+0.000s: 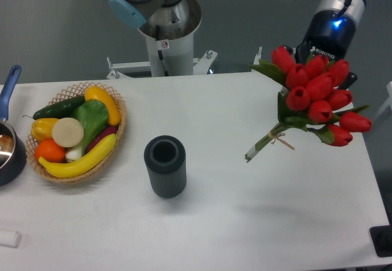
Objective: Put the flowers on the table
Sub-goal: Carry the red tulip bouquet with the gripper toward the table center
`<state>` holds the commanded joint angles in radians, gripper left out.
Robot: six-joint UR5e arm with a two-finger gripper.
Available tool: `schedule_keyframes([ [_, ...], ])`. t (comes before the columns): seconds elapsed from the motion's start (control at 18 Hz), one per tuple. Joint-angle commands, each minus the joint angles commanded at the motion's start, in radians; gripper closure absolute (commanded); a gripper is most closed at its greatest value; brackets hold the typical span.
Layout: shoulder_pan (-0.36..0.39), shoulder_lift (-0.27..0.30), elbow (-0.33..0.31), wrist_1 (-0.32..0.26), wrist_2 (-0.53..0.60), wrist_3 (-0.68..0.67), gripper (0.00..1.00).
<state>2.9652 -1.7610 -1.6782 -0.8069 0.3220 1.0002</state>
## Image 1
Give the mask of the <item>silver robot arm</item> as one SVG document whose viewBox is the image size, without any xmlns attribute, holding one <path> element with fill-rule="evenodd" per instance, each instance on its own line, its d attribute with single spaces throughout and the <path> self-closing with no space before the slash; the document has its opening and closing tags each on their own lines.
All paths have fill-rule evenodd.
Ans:
<svg viewBox="0 0 392 271">
<path fill-rule="evenodd" d="M 294 49 L 304 63 L 311 55 L 330 61 L 344 58 L 366 8 L 367 0 L 319 0 L 302 42 Z M 202 12 L 196 0 L 108 0 L 111 11 L 124 24 L 145 37 L 154 77 L 210 73 L 217 57 L 207 51 L 194 57 L 194 32 Z"/>
</svg>

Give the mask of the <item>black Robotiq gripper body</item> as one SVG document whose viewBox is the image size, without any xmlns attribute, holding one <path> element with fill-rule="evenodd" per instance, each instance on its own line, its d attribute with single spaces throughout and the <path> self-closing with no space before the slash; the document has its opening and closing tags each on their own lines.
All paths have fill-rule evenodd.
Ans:
<svg viewBox="0 0 392 271">
<path fill-rule="evenodd" d="M 339 16 L 332 10 L 317 12 L 297 46 L 295 59 L 305 64 L 310 55 L 326 56 L 329 61 L 345 58 L 356 31 L 355 22 L 348 16 Z"/>
</svg>

